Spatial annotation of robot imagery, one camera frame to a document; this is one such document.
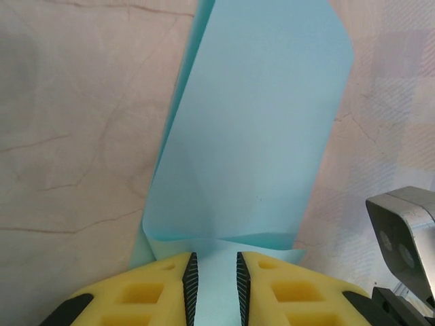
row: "table surface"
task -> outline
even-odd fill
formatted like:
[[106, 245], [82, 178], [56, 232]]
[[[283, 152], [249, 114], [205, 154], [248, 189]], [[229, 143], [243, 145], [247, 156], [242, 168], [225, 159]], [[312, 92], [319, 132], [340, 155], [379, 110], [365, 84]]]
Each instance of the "table surface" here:
[[[296, 247], [369, 290], [395, 280], [365, 199], [435, 190], [435, 3], [330, 2], [355, 62]], [[195, 7], [0, 1], [0, 324], [127, 269]]]

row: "light blue paper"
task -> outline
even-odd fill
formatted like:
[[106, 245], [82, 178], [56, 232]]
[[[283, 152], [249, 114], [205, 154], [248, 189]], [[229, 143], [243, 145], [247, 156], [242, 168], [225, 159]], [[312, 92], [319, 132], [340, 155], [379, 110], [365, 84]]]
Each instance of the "light blue paper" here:
[[240, 324], [237, 251], [300, 259], [290, 249], [352, 59], [326, 0], [216, 0], [142, 224], [157, 259], [198, 253], [196, 325]]

